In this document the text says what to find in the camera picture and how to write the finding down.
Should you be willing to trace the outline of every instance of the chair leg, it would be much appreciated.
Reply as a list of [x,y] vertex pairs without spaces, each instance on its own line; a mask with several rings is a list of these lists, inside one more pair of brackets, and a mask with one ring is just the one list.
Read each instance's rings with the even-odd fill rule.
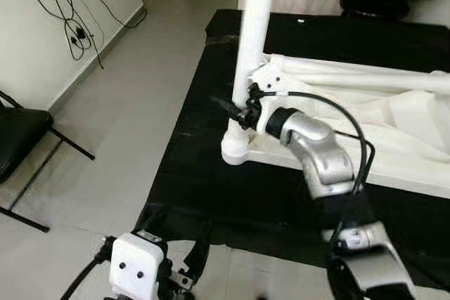
[[47,163],[49,163],[49,160],[53,157],[53,155],[55,154],[55,152],[59,149],[59,147],[61,146],[61,144],[63,144],[63,140],[60,140],[58,142],[58,144],[52,149],[52,151],[50,151],[50,153],[47,155],[46,159],[42,162],[42,164],[39,166],[39,168],[37,168],[37,170],[35,171],[35,173],[33,174],[33,176],[31,176],[31,178],[29,179],[29,181],[27,182],[27,184],[25,184],[25,186],[22,188],[22,190],[19,192],[18,196],[14,199],[13,203],[11,204],[11,206],[9,207],[9,211],[11,211],[16,204],[19,202],[20,198],[22,198],[22,196],[28,191],[28,189],[30,188],[30,186],[33,184],[33,182],[36,180],[36,178],[38,177],[38,175],[41,173],[42,169],[46,166]]
[[59,137],[61,140],[63,140],[64,142],[66,142],[68,145],[70,145],[71,147],[73,147],[74,149],[78,150],[79,152],[81,152],[84,156],[86,156],[87,158],[89,158],[91,161],[95,160],[95,156],[92,155],[90,152],[86,151],[85,149],[83,149],[82,147],[80,147],[78,144],[76,144],[74,141],[72,141],[71,139],[69,139],[68,137],[64,136],[62,133],[60,133],[59,131],[55,130],[54,128],[50,128],[50,132],[53,133],[54,135],[56,135],[57,137]]
[[36,223],[35,221],[31,221],[28,218],[19,216],[18,214],[15,214],[11,210],[4,209],[3,207],[0,207],[0,214],[4,214],[5,216],[11,217],[16,221],[24,223],[28,226],[31,226],[32,228],[36,228],[37,230],[40,230],[45,233],[47,233],[50,230],[50,228],[47,226],[43,226],[42,224]]

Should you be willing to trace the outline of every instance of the black cloth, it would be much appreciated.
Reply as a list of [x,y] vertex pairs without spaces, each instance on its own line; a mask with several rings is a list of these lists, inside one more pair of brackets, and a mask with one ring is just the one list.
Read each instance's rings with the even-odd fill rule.
[[0,106],[0,183],[5,182],[53,124],[43,110]]
[[[214,221],[213,244],[325,266],[326,246],[301,171],[221,158],[227,126],[210,96],[230,98],[240,11],[219,10],[172,137],[137,226],[172,208],[158,231],[167,240],[195,239]],[[449,31],[432,25],[330,16],[272,14],[266,53],[405,70],[449,71]],[[368,184],[366,192],[401,254],[450,280],[450,201]],[[409,266],[415,282],[436,287]]]

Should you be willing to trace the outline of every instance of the white wall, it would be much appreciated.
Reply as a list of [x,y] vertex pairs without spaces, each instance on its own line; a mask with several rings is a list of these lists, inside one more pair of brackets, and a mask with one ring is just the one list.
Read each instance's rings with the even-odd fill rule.
[[[83,0],[105,32],[103,45],[120,30],[98,0]],[[58,12],[54,0],[43,0]],[[142,6],[142,0],[105,0],[113,13],[126,22]],[[74,5],[88,25],[97,45],[102,36],[82,5]],[[0,0],[0,89],[27,107],[47,109],[96,57],[93,48],[74,61],[64,34],[64,22],[48,15],[36,0]]]

